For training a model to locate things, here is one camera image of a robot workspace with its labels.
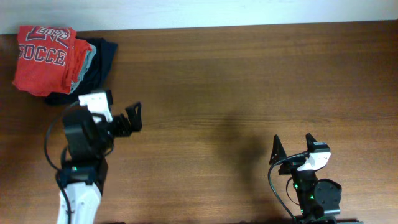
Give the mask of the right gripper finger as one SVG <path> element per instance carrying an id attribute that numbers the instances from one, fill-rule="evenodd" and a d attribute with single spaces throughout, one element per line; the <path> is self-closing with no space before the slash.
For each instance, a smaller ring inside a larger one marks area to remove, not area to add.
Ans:
<path id="1" fill-rule="evenodd" d="M 305 135 L 305 138 L 307 142 L 307 151 L 313 152 L 315 150 L 315 143 L 317 142 L 317 140 L 310 133 L 307 133 Z"/>
<path id="2" fill-rule="evenodd" d="M 274 165 L 277 162 L 281 161 L 282 159 L 285 159 L 287 157 L 285 150 L 283 148 L 283 145 L 278 137 L 278 135 L 274 135 L 273 137 L 273 146 L 272 146 L 272 152 L 271 152 L 271 157 L 269 164 Z"/>

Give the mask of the orange-red t-shirt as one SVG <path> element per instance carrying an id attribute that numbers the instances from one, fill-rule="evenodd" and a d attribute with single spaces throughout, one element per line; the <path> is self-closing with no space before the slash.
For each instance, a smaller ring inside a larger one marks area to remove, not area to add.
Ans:
<path id="1" fill-rule="evenodd" d="M 76 31 L 71 27 L 20 26 L 19 56 L 12 84 L 35 96 L 68 93 L 67 72 L 73 56 Z"/>

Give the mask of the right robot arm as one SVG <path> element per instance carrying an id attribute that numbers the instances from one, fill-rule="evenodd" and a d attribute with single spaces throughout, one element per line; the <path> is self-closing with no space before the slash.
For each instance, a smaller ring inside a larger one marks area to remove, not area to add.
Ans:
<path id="1" fill-rule="evenodd" d="M 288 156 L 278 135 L 273 137 L 270 168 L 267 181 L 276 199 L 291 217 L 292 223 L 361 223 L 360 220 L 338 220 L 341 213 L 340 202 L 342 186 L 331 179 L 318 179 L 316 172 L 323 169 L 330 157 L 331 149 L 327 143 L 317 141 L 310 133 L 305 135 L 307 150 Z M 277 193 L 272 182 L 272 171 L 279 167 L 279 175 L 290 175 L 287 182 L 292 183 L 300 207 L 300 215 L 294 215 Z"/>

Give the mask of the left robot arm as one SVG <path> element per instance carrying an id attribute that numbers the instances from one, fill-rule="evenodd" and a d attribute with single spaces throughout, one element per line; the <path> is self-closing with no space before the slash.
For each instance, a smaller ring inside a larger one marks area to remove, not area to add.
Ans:
<path id="1" fill-rule="evenodd" d="M 140 102 L 119 115 L 111 114 L 112 103 L 110 91 L 80 95 L 74 109 L 62 117 L 67 146 L 56 173 L 60 189 L 57 224 L 94 222 L 108 172 L 106 158 L 114 150 L 114 140 L 142 129 Z"/>

